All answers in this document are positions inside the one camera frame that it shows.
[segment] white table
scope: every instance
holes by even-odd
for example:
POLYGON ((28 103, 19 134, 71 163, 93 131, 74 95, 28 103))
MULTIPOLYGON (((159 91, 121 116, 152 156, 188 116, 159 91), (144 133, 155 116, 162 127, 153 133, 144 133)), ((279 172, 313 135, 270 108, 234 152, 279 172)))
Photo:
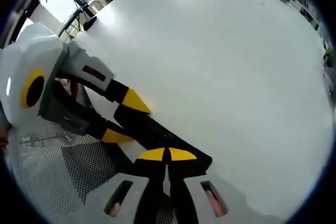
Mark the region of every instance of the white table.
MULTIPOLYGON (((316 31, 280 0, 114 0, 75 41, 263 214, 291 216, 332 145, 316 31)), ((89 92, 95 109, 113 105, 89 92)))

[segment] mesh grid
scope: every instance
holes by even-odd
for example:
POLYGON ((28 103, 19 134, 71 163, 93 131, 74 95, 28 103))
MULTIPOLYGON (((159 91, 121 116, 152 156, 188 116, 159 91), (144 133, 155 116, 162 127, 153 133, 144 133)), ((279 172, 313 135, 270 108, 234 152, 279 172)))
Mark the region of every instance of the mesh grid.
MULTIPOLYGON (((77 101, 92 108, 82 86, 77 101)), ((8 141, 10 169, 18 186, 52 222, 64 222, 68 213, 85 204, 88 192, 115 175, 115 166, 97 139, 67 132, 42 118, 12 129, 8 141)), ((177 223, 175 209, 162 205, 155 223, 177 223)))

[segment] yellow accent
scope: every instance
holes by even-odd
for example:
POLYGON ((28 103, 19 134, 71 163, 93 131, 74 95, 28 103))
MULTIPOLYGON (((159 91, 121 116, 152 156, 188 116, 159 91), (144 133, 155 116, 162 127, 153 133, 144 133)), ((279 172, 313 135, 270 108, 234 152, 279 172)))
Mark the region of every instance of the yellow accent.
POLYGON ((169 148, 172 161, 180 161, 180 160, 189 160, 189 159, 197 159, 197 157, 194 154, 191 154, 190 152, 175 149, 175 148, 169 148))
POLYGON ((105 143, 121 143, 131 140, 133 140, 133 138, 131 138, 130 136, 125 136, 110 129, 106 130, 103 138, 101 139, 101 141, 105 143))
POLYGON ((149 150, 142 153, 138 159, 156 160, 161 161, 163 157, 164 148, 149 150))
POLYGON ((147 105, 141 100, 141 98, 133 89, 129 89, 127 91, 126 96, 122 101, 122 104, 135 110, 151 113, 151 110, 147 107, 147 105))
POLYGON ((35 69, 33 72, 31 72, 30 76, 28 77, 28 80, 27 80, 26 84, 24 85, 24 87, 22 89, 22 93, 21 93, 21 107, 22 108, 29 109, 29 106, 27 104, 28 90, 29 90, 32 82, 40 76, 42 76, 44 78, 44 71, 43 71, 42 68, 35 69))

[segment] wall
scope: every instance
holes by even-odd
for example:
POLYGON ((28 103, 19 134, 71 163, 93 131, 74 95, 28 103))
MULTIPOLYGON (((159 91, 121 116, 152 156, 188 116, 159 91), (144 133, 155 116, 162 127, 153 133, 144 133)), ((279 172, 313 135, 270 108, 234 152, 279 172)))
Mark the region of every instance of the wall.
POLYGON ((31 15, 30 20, 34 23, 41 23, 55 34, 62 28, 62 23, 41 4, 37 6, 31 15))

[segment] white tabletop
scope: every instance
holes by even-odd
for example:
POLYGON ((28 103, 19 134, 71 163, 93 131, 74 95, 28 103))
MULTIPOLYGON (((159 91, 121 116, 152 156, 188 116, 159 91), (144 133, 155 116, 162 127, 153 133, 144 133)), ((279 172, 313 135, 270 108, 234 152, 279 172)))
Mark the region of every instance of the white tabletop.
MULTIPOLYGON (((280 0, 114 0, 75 41, 105 60, 211 172, 263 214, 288 218, 332 145, 323 45, 280 0)), ((89 92, 111 119, 112 105, 89 92)))

